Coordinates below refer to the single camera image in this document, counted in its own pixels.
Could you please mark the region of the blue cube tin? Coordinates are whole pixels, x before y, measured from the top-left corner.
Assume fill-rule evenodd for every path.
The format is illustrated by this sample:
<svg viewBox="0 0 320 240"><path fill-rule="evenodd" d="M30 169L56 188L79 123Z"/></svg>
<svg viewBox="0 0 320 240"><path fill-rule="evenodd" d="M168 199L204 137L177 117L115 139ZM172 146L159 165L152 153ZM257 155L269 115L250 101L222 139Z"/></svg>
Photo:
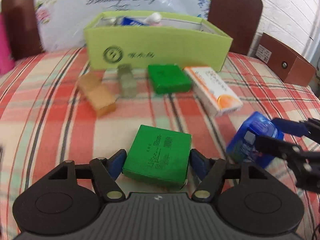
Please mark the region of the blue cube tin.
<svg viewBox="0 0 320 240"><path fill-rule="evenodd" d="M236 163L245 160L256 162L266 168L274 159L273 156L257 152L254 146L257 135L265 135L283 140L284 133L259 112L254 112L247 118L226 148L227 155Z"/></svg>

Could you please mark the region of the small gold box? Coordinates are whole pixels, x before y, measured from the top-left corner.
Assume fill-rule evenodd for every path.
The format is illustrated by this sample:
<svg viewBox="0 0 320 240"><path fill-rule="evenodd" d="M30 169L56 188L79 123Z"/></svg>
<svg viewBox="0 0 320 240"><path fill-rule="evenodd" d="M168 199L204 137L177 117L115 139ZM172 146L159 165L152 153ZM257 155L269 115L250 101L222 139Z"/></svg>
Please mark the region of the small gold box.
<svg viewBox="0 0 320 240"><path fill-rule="evenodd" d="M77 87L98 117L116 110L116 98L93 72L79 77Z"/></svg>

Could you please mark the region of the white orange medicine box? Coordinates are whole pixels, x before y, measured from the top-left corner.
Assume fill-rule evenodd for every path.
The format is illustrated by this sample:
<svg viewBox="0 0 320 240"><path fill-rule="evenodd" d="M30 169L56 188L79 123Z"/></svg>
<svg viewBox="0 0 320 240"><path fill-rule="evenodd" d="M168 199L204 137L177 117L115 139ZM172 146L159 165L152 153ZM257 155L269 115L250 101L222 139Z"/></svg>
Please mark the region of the white orange medicine box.
<svg viewBox="0 0 320 240"><path fill-rule="evenodd" d="M185 67L193 91L213 117L239 110L243 103L211 67Z"/></svg>

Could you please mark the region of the olive grey small box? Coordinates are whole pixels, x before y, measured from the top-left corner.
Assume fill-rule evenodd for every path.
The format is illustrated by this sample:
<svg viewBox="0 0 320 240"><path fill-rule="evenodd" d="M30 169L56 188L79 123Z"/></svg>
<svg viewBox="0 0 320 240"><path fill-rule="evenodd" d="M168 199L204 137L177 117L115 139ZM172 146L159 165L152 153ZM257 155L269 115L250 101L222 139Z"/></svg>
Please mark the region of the olive grey small box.
<svg viewBox="0 0 320 240"><path fill-rule="evenodd" d="M131 64L120 64L117 68L121 94L126 98L137 95L137 83L132 73Z"/></svg>

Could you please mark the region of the blue box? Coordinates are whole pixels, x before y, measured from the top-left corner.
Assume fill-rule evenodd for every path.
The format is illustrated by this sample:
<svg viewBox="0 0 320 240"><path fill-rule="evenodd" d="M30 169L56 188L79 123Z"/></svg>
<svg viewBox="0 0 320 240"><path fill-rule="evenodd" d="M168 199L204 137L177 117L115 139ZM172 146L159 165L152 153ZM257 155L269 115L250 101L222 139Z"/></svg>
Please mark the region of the blue box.
<svg viewBox="0 0 320 240"><path fill-rule="evenodd" d="M120 25L121 26L148 26L148 24L130 17L123 17L120 22Z"/></svg>

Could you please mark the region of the brown cardboard box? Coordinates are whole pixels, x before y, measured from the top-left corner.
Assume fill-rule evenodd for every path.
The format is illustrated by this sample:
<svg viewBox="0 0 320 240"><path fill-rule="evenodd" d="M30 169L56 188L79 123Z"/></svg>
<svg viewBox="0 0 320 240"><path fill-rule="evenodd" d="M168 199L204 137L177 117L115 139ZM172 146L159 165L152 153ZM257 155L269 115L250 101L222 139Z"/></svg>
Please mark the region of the brown cardboard box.
<svg viewBox="0 0 320 240"><path fill-rule="evenodd" d="M263 33L255 56L284 83L306 87L316 69L299 53L276 38Z"/></svg>

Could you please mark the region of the light green organizer box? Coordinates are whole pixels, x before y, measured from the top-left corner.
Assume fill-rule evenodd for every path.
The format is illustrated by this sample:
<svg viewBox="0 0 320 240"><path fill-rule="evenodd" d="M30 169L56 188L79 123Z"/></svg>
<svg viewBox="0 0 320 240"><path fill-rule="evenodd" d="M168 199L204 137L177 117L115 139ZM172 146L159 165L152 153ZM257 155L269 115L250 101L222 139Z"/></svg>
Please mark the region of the light green organizer box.
<svg viewBox="0 0 320 240"><path fill-rule="evenodd" d="M88 58L93 69L112 69L121 64L146 68L150 64L179 67L223 67L233 39L207 20L161 12L159 25L103 25L101 20L129 17L144 20L151 11L106 11L84 28Z"/></svg>

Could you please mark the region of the brown wooden headboard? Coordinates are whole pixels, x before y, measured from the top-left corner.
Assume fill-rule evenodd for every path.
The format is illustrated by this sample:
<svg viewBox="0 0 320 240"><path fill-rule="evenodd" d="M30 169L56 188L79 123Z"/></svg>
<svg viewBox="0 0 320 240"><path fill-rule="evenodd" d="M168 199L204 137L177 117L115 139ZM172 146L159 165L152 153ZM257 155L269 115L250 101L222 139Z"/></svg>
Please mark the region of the brown wooden headboard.
<svg viewBox="0 0 320 240"><path fill-rule="evenodd" d="M247 55L262 10L261 0L212 0L208 21L233 38L231 52ZM44 51L33 0L1 0L1 43L13 60Z"/></svg>

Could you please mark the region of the pink thermos bottle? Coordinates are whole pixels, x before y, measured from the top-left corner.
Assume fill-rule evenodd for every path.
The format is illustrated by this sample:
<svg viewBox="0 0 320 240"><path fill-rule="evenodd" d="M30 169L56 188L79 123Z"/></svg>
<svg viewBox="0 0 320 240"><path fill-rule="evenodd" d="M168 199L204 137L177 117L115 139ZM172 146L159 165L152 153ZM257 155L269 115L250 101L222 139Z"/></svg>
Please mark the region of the pink thermos bottle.
<svg viewBox="0 0 320 240"><path fill-rule="evenodd" d="M0 72L6 74L15 66L15 61L11 55L10 43L7 36L4 18L0 16Z"/></svg>

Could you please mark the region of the white tube in organizer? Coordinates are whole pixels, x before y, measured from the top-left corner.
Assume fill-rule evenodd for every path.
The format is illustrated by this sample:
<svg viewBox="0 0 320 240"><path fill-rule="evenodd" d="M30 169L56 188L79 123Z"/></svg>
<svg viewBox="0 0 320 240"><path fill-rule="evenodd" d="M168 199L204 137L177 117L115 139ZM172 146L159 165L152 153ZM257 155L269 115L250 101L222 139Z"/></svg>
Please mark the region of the white tube in organizer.
<svg viewBox="0 0 320 240"><path fill-rule="evenodd" d="M144 20L144 23L151 26L160 26L161 20L161 14L159 12L154 12Z"/></svg>

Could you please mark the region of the floral plastic bag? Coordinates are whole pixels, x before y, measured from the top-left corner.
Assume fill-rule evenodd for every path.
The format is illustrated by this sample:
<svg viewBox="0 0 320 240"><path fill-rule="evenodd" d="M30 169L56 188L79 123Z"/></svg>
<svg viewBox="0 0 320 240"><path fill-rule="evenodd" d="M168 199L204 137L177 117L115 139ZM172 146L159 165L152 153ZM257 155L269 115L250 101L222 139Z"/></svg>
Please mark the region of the floral plastic bag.
<svg viewBox="0 0 320 240"><path fill-rule="evenodd" d="M85 26L101 12L147 10L207 18L210 3L211 0L34 0L45 51L83 46Z"/></svg>

